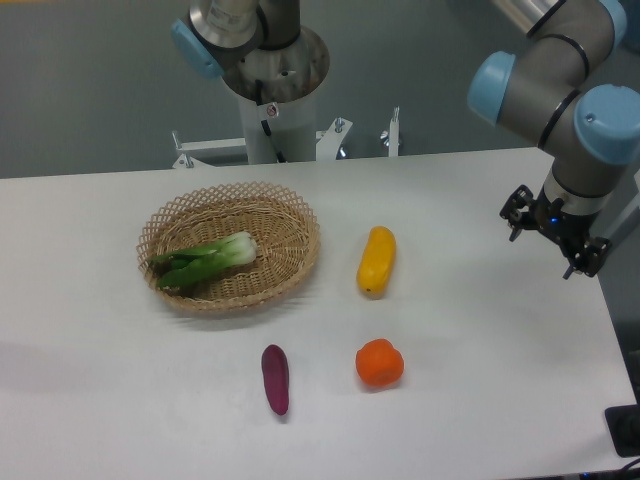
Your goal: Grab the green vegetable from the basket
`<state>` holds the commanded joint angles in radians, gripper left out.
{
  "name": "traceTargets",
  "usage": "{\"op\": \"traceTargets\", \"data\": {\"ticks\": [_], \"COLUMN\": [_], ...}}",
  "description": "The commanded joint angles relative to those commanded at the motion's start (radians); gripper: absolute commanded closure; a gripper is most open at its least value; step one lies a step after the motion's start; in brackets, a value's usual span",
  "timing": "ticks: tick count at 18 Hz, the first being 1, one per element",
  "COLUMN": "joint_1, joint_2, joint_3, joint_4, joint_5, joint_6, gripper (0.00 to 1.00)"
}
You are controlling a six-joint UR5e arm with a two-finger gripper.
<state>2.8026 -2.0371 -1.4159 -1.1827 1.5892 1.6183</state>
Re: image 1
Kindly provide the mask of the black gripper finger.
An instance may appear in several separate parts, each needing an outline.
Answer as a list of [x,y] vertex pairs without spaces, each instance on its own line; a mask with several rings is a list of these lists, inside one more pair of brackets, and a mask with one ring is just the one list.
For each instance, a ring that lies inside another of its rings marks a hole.
[[569,279],[572,274],[594,277],[604,265],[611,248],[611,241],[603,237],[588,237],[580,244],[569,243],[561,248],[569,266],[563,274]]
[[534,229],[534,215],[531,210],[533,206],[533,193],[525,185],[520,185],[506,200],[499,215],[511,229],[510,242],[514,242],[522,231]]

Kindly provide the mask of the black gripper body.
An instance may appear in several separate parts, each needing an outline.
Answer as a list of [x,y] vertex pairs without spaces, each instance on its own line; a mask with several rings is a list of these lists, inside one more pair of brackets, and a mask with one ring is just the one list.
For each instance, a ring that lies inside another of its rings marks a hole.
[[600,212],[600,198],[573,194],[559,184],[545,184],[531,210],[536,229],[561,250],[592,237],[590,228]]

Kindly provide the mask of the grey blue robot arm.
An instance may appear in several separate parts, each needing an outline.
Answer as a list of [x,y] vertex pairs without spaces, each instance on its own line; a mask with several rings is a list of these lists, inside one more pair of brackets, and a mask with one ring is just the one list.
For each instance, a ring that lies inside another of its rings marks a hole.
[[[470,84],[469,108],[554,159],[539,193],[518,188],[501,209],[513,235],[555,243],[570,273],[596,275],[611,243],[591,233],[627,166],[639,155],[639,96],[615,85],[583,89],[616,49],[627,17],[616,1],[502,1],[532,40],[522,56],[490,55]],[[239,102],[253,164],[332,160],[346,126],[323,136],[313,96],[329,54],[300,21],[296,1],[194,1],[171,27],[193,70],[222,79]]]

